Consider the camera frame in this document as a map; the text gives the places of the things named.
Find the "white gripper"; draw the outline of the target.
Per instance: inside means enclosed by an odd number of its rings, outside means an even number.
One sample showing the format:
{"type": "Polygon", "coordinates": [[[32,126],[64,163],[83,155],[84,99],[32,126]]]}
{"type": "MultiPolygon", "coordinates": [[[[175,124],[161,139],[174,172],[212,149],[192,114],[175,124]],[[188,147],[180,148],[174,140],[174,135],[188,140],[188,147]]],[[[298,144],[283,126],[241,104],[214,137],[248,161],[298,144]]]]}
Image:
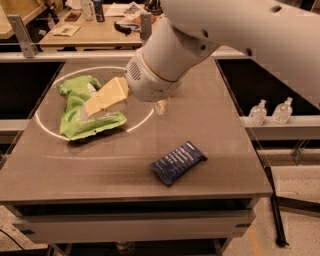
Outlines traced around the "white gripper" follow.
{"type": "Polygon", "coordinates": [[[146,64],[142,50],[135,52],[125,67],[125,78],[114,77],[84,103],[84,113],[96,117],[116,112],[127,107],[130,89],[133,95],[146,102],[156,102],[154,109],[163,115],[170,103],[172,93],[181,82],[166,81],[154,73],[146,64]]]}

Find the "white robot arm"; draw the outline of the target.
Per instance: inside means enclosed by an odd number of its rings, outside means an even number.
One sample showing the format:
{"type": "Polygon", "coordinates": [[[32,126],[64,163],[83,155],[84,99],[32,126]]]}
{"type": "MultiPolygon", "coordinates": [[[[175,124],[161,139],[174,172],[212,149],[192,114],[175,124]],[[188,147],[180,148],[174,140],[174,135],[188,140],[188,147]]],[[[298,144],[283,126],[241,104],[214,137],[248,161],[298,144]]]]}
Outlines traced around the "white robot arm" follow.
{"type": "Polygon", "coordinates": [[[164,17],[125,68],[133,95],[169,97],[221,46],[246,55],[320,104],[320,15],[276,0],[161,0],[164,17]]]}

